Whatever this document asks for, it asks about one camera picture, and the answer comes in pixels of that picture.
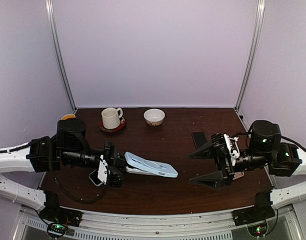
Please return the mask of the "pink phone case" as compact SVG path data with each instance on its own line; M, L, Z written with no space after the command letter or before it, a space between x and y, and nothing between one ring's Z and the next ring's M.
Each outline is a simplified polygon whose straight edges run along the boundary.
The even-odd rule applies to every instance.
M233 180L237 180L237 179L240 179L242 178L243 176L245 175L245 173L243 171L240 171L240 172L235 172L234 173L234 177L233 177Z

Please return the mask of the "purple phone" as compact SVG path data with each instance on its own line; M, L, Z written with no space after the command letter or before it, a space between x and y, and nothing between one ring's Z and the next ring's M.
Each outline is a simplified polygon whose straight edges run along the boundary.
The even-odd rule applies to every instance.
M192 139L196 149L200 148L208 142L205 133L202 131L193 132Z

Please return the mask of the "white phone from blue case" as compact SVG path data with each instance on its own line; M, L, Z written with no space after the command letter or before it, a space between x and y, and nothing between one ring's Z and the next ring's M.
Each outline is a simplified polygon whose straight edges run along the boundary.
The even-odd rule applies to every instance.
M138 169L138 168L134 168L131 166L126 166L125 167L125 171L129 174L137 174L137 175L147 175L147 176L153 176L152 173Z

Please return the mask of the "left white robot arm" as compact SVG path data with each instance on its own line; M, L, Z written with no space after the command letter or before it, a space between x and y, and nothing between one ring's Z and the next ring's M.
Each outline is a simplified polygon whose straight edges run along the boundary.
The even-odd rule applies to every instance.
M86 140L86 123L77 118L59 120L56 134L33 139L14 147L0 148L0 197L45 211L54 222L65 218L65 211L54 192L29 188L4 176L11 172L53 174L61 166L92 168L100 183L120 186L126 158L106 142L103 149L92 148Z

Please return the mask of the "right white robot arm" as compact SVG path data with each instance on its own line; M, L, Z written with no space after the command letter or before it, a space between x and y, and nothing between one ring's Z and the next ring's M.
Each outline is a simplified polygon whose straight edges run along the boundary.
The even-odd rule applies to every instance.
M238 147L240 132L233 136L216 133L190 153L192 159L213 159L217 168L215 172L191 178L190 183L219 190L232 183L235 173L263 168L276 177L306 175L306 148L282 136L278 124L256 120L245 135L249 137L246 149Z

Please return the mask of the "red patterned coaster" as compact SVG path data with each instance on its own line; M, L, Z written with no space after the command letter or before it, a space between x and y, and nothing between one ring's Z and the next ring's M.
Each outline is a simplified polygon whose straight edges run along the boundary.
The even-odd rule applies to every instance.
M103 121L101 120L99 122L99 128L103 131L103 132L106 132L106 133L116 133L118 131L121 131L126 125L126 120L124 117L120 118L120 124L118 127L116 128L113 128L113 129L108 129L108 128L105 128L104 127L104 124L103 124Z

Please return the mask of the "cream ribbed mug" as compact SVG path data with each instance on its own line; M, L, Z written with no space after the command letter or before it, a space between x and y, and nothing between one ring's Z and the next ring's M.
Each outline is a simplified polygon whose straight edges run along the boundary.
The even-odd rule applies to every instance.
M117 128L121 124L120 118L123 117L123 114L124 114L123 109L120 107L105 108L101 112L103 126L109 130Z

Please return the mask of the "white ceramic bowl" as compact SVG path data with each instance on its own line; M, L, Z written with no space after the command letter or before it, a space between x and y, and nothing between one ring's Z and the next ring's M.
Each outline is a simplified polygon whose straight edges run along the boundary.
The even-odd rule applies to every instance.
M158 127L164 122L166 114L161 109L151 108L144 112L143 117L149 126Z

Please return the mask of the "white mug orange inside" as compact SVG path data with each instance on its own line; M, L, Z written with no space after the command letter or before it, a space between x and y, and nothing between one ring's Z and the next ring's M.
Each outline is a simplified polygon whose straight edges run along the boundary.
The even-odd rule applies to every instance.
M66 114L66 115L64 115L62 118L61 118L61 120L68 120L68 119L75 119L76 118L76 115L75 114L73 114L73 113L70 113L70 114Z

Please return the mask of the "front aluminium rail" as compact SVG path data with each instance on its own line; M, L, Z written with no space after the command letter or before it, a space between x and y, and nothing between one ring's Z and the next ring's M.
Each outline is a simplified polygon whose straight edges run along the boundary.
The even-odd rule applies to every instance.
M80 210L78 227L69 226L60 240L304 240L292 206L280 208L278 218L264 220L269 235L254 237L251 224L237 226L231 210L175 215L130 215ZM47 226L22 206L11 240L45 240Z

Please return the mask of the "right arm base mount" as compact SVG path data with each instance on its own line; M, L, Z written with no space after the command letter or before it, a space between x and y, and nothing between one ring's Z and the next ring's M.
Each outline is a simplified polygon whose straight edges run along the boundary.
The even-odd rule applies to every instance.
M232 218L236 227L246 225L248 233L259 239L266 237L274 230L279 212L275 212L270 201L258 201L254 206L234 210Z

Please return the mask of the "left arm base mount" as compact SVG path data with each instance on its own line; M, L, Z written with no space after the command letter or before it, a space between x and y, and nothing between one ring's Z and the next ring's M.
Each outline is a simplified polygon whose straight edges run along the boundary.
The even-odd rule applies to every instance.
M69 227L79 227L83 215L79 210L61 207L57 201L51 200L47 200L37 214L46 224L46 233L52 239L62 238Z

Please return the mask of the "right aluminium frame post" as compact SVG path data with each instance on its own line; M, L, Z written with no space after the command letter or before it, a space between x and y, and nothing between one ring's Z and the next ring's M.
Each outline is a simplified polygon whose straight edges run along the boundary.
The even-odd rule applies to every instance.
M251 77L252 69L254 66L255 58L256 58L256 52L257 52L257 48L260 42L262 29L263 29L263 22L264 22L264 17L265 17L265 7L266 7L265 0L257 1L257 10L256 10L256 15L255 15L251 45L249 49L245 72L243 75L242 85L240 87L240 91L239 91L238 98L237 98L235 108L234 108L236 112L239 112L242 107L243 99L246 94L247 86L248 86L248 83Z

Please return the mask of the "aluminium frame post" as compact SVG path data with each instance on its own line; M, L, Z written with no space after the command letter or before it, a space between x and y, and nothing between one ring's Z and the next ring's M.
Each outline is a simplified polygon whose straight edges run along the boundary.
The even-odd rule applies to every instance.
M263 22L264 22L264 17L265 17L265 7L266 7L265 0L257 1L257 10L256 10L256 15L255 15L251 45L249 49L245 72L243 75L242 85L240 87L240 91L239 91L238 98L237 98L235 108L234 108L236 112L239 112L242 107L243 99L246 94L247 86L248 86L248 83L251 77L252 69L254 66L255 58L256 58L256 52L257 52L257 48L260 42L262 29L263 29Z
M53 47L55 51L55 57L56 57L56 62L60 74L60 79L63 83L64 91L66 94L66 97L68 99L70 108L73 113L77 111L77 106L75 104L74 98L73 98L73 93L69 84L66 68L65 68L65 63L61 51L61 46L60 46L60 40L58 36L58 31L57 31L57 25L56 25L56 18L55 18L55 13L54 13L54 4L52 0L46 0L45 1L45 7L46 7L46 14L50 26L50 31L52 35L52 41L53 41Z

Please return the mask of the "left aluminium frame post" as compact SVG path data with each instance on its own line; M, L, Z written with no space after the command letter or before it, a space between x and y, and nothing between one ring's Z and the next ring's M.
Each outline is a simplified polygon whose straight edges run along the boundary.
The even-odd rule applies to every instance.
M46 7L46 14L50 26L50 31L52 35L52 41L53 41L53 47L55 51L55 57L56 57L56 62L60 74L60 79L63 83L64 91L66 94L66 97L68 99L70 108L73 113L77 111L77 106L75 104L74 98L73 98L73 93L69 84L66 68L65 68L65 63L61 51L61 46L60 46L60 40L58 36L58 31L57 31L57 25L56 25L56 18L55 18L55 13L54 13L54 4L52 0L46 0L45 1L45 7Z

